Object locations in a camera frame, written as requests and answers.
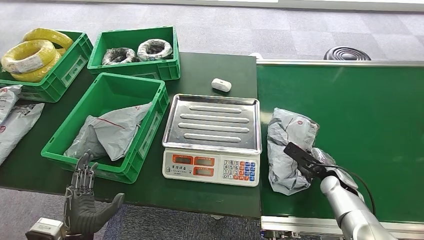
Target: yellow cable coil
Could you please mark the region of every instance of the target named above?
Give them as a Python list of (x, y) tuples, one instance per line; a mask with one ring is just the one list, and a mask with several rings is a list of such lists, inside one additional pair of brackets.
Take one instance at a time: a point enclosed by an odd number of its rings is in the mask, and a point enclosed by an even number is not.
[(68, 50), (68, 48), (72, 45), (73, 41), (71, 38), (69, 38), (67, 35), (47, 29), (47, 28), (36, 28), (34, 30), (31, 30), (23, 36), (24, 41), (30, 41), (30, 40), (36, 40), (36, 39), (42, 39), (42, 40), (49, 40), (50, 42), (60, 45), (62, 48)]
[(60, 55), (62, 55), (62, 56), (66, 53), (66, 49), (65, 49), (65, 48), (59, 48), (59, 49), (56, 49), (56, 51), (57, 51)]
[(55, 55), (55, 46), (50, 41), (25, 41), (4, 54), (1, 66), (11, 74), (29, 73), (50, 63)]
[(50, 71), (50, 69), (55, 66), (55, 64), (59, 61), (59, 59), (62, 57), (58, 51), (54, 51), (55, 57), (51, 62), (49, 62), (47, 65), (43, 66), (40, 69), (37, 69), (32, 72), (22, 73), (22, 74), (13, 74), (11, 73), (12, 77), (18, 81), (22, 82), (30, 82), (30, 83), (37, 83), (41, 79), (43, 79), (46, 74)]

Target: gray carpet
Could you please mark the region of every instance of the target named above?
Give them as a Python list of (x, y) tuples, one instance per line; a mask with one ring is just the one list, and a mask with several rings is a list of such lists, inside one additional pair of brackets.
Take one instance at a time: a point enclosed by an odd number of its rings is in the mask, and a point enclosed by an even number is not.
[[(373, 60), (424, 61), (424, 15), (415, 13), (25, 0), (0, 1), (0, 9), (1, 56), (37, 27), (84, 31), (94, 42), (101, 31), (174, 25), (183, 52), (318, 60), (344, 45)], [(60, 220), (63, 198), (0, 189), (0, 206), (0, 238), (20, 240), (38, 218)], [(254, 220), (125, 206), (95, 239), (255, 240), (259, 229)]]

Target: green plastic crate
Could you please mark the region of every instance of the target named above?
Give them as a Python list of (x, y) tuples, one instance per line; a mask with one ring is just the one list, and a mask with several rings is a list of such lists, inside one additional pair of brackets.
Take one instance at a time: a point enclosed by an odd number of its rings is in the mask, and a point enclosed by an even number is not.
[(58, 31), (70, 37), (73, 44), (41, 81), (16, 81), (10, 73), (0, 72), (0, 88), (23, 85), (20, 99), (47, 103), (59, 101), (89, 61), (93, 45), (84, 32)]
[(41, 151), (43, 157), (56, 161), (65, 170), (74, 171), (77, 159), (63, 156), (83, 126), (88, 115), (101, 116), (107, 112), (147, 104), (152, 106), (141, 121), (141, 126), (127, 155), (117, 161), (108, 156), (97, 159), (95, 175), (132, 184), (137, 180), (156, 131), (170, 102), (165, 83), (161, 80), (100, 74), (69, 116)]
[[(107, 49), (124, 47), (133, 49), (137, 53), (139, 45), (149, 39), (162, 39), (170, 43), (173, 49), (173, 58), (168, 60), (102, 65), (102, 59)], [(112, 73), (163, 81), (179, 79), (181, 75), (180, 52), (175, 27), (163, 26), (148, 29), (102, 32), (95, 42), (87, 68), (93, 75)]]

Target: black cable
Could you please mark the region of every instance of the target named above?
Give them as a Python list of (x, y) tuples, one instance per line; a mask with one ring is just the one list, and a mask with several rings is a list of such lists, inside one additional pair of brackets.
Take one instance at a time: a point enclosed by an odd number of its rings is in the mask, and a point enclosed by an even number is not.
[(345, 171), (346, 173), (355, 176), (362, 183), (362, 185), (365, 187), (366, 191), (368, 192), (369, 199), (371, 200), (372, 214), (374, 214), (374, 216), (376, 215), (376, 204), (374, 202), (373, 195), (371, 194), (371, 191), (368, 188), (368, 185), (365, 183), (365, 181), (358, 174), (351, 172), (351, 171), (347, 170), (346, 168), (344, 168), (342, 166), (316, 163), (316, 162), (309, 161), (308, 159), (307, 159), (307, 161), (312, 163), (312, 164), (321, 166), (321, 167), (341, 169), (341, 170)]

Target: digital scale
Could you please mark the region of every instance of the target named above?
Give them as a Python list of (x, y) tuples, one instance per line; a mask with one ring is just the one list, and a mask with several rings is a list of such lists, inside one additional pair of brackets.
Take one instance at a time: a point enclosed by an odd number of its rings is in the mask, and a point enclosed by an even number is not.
[(162, 144), (168, 179), (255, 187), (261, 125), (253, 98), (174, 96)]

